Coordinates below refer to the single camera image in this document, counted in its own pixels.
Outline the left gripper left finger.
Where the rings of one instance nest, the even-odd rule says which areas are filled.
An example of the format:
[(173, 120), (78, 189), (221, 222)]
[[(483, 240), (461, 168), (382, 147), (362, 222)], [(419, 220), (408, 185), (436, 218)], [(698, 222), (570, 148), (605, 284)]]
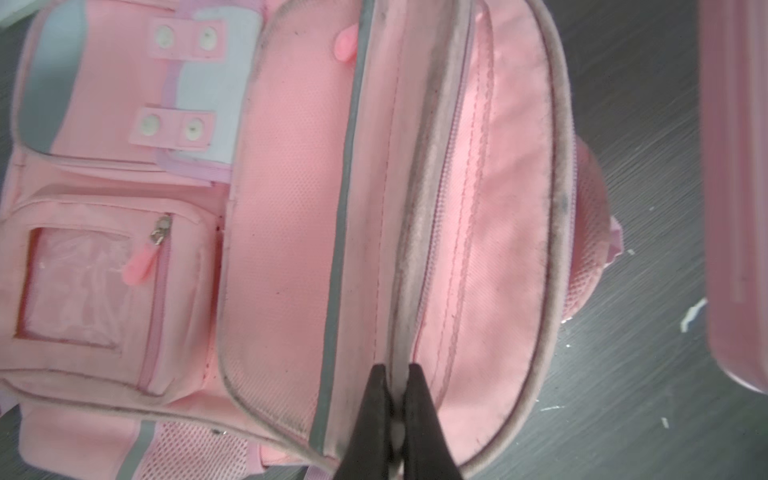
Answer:
[(334, 480), (390, 478), (392, 400), (386, 368), (371, 368), (346, 453)]

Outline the pink student backpack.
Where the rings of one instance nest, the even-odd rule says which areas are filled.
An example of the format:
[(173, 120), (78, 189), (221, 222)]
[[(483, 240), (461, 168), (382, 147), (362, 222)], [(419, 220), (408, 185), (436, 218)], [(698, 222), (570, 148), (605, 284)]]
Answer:
[(74, 479), (327, 479), (409, 365), (463, 478), (621, 252), (540, 1), (49, 1), (1, 191), (1, 406)]

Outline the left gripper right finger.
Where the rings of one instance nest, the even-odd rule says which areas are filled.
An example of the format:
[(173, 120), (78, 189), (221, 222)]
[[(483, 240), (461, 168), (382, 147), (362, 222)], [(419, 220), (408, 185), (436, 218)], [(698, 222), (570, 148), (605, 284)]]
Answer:
[(420, 365), (409, 365), (403, 398), (405, 480), (462, 480), (455, 464)]

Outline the pink pencil case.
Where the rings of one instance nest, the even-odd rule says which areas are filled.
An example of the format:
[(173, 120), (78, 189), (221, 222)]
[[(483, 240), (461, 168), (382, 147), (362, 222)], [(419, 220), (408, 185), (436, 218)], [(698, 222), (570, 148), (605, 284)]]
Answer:
[(700, 136), (708, 342), (767, 391), (767, 4), (701, 1)]

